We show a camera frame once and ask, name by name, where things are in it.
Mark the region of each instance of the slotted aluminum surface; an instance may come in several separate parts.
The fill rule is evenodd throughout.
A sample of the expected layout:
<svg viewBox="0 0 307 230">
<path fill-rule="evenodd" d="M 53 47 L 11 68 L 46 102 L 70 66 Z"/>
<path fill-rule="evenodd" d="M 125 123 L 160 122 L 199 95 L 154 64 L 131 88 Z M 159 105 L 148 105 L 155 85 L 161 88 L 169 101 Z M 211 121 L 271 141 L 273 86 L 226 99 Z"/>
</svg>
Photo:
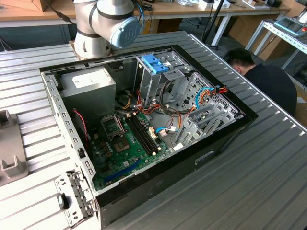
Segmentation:
<svg viewBox="0 0 307 230">
<path fill-rule="evenodd" d="M 185 32 L 139 36 L 129 48 L 116 52 L 171 44 L 181 45 L 259 118 L 225 153 L 107 229 L 303 229 L 307 219 L 303 128 Z M 69 45 L 0 53 L 0 108 L 18 115 L 30 171 L 0 187 L 0 226 L 68 228 L 53 180 L 74 164 L 37 68 L 75 60 Z M 90 218 L 76 229 L 99 229 L 99 224 Z"/>
</svg>

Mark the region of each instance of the black shirt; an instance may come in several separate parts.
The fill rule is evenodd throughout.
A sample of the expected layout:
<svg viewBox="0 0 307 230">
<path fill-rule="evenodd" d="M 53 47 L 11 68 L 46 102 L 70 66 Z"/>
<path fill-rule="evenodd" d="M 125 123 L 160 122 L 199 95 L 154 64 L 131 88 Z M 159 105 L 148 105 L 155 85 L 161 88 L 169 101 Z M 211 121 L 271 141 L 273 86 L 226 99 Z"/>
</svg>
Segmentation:
<svg viewBox="0 0 307 230">
<path fill-rule="evenodd" d="M 260 64 L 249 70 L 245 77 L 294 116 L 297 100 L 296 88 L 281 68 Z"/>
</svg>

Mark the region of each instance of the dark hair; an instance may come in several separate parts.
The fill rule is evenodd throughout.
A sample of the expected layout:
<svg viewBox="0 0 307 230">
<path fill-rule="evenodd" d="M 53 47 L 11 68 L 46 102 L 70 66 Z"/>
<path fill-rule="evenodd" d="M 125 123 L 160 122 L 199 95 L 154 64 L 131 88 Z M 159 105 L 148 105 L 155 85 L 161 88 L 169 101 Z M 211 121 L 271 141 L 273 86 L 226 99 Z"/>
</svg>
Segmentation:
<svg viewBox="0 0 307 230">
<path fill-rule="evenodd" d="M 228 51 L 224 60 L 230 65 L 250 66 L 255 64 L 250 52 L 241 48 Z"/>
</svg>

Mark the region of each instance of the motherboard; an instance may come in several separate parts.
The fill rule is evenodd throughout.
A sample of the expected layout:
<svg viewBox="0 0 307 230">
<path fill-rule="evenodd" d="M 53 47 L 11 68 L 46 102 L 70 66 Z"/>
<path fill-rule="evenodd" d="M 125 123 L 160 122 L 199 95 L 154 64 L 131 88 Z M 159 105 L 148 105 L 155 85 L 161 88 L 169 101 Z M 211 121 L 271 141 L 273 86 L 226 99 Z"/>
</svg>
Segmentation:
<svg viewBox="0 0 307 230">
<path fill-rule="evenodd" d="M 89 135 L 96 191 L 170 153 L 141 113 L 104 117 Z"/>
</svg>

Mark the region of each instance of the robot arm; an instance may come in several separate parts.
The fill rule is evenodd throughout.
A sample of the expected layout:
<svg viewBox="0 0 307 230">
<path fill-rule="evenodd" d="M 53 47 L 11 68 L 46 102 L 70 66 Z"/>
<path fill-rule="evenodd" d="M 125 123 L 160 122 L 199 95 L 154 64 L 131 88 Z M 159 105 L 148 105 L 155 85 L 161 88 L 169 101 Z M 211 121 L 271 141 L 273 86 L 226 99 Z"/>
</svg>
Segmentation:
<svg viewBox="0 0 307 230">
<path fill-rule="evenodd" d="M 107 55 L 107 41 L 118 48 L 139 35 L 139 20 L 130 0 L 75 0 L 77 35 L 75 51 L 83 58 Z"/>
</svg>

